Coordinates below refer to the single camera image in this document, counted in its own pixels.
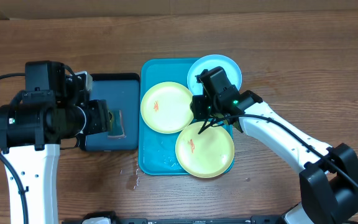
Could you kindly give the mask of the green sponge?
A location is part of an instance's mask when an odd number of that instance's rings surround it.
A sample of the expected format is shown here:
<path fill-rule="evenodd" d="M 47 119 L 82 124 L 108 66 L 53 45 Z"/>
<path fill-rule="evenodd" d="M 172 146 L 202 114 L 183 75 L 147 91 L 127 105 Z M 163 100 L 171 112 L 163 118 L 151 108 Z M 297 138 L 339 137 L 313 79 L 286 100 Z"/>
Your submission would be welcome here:
<path fill-rule="evenodd" d="M 110 115 L 110 125 L 111 129 L 108 132 L 108 137 L 113 139 L 120 139 L 124 138 L 125 132 L 124 132 L 124 122 L 122 117 L 122 111 L 121 110 L 111 110 L 109 112 Z"/>

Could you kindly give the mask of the yellow plate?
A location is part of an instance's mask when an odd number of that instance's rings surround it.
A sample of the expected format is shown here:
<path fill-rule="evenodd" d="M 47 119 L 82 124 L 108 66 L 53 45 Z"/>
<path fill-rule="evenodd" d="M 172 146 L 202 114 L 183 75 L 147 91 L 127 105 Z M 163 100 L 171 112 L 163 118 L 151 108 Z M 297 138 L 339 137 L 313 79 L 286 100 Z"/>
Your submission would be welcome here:
<path fill-rule="evenodd" d="M 213 178 L 227 171 L 234 160 L 234 142 L 221 126 L 200 133 L 202 122 L 181 131 L 175 144 L 175 155 L 181 167 L 199 178 Z"/>
<path fill-rule="evenodd" d="M 152 130 L 173 134 L 188 126 L 194 116 L 192 93 L 176 82 L 162 82 L 147 90 L 140 104 L 141 117 Z"/>

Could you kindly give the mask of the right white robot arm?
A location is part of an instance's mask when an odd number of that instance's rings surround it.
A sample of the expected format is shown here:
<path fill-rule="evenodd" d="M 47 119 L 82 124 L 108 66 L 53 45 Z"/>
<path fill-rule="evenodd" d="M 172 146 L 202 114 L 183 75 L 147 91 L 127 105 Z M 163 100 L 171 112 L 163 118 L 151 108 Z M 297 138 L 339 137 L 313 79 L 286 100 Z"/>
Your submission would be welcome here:
<path fill-rule="evenodd" d="M 347 144 L 332 147 L 312 138 L 249 90 L 196 95 L 190 108 L 205 121 L 201 132 L 219 124 L 233 125 L 298 174 L 301 201 L 277 223 L 347 223 L 358 213 L 358 156 Z"/>

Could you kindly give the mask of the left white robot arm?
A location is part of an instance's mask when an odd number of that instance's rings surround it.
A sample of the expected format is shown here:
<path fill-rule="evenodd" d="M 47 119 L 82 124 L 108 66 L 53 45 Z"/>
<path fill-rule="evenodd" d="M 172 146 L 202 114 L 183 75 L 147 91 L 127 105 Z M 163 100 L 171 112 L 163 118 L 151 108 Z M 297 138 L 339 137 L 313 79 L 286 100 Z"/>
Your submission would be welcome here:
<path fill-rule="evenodd" d="M 57 168 L 60 145 L 109 131 L 104 100 L 53 91 L 20 91 L 0 107 L 0 157 L 9 187 L 11 223 L 58 223 Z"/>

